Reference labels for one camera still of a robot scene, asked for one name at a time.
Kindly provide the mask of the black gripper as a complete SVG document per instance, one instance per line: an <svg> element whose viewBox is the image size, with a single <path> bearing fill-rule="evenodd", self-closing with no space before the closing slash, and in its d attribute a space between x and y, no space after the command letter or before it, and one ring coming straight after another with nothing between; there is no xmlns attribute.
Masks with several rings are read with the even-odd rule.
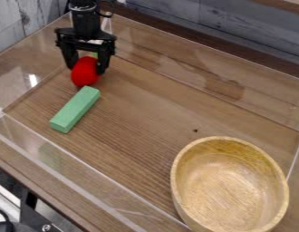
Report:
<svg viewBox="0 0 299 232"><path fill-rule="evenodd" d="M79 60L79 51L97 53L97 74L101 75L115 55L116 36L97 29L92 34L79 34L73 28L57 28L56 44L61 50L65 64L73 68Z"/></svg>

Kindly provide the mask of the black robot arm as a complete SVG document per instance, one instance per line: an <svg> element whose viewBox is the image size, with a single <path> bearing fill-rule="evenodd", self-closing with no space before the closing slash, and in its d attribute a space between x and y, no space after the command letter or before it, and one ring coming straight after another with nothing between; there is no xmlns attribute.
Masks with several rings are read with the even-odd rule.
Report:
<svg viewBox="0 0 299 232"><path fill-rule="evenodd" d="M97 54L95 63L96 73L103 74L111 64L111 57L116 54L116 40L113 34L101 29L100 17L111 15L100 13L100 3L104 0L69 0L68 8L72 15L72 27L57 28L56 45L61 50L65 64L72 69L80 59L79 52L88 51Z"/></svg>

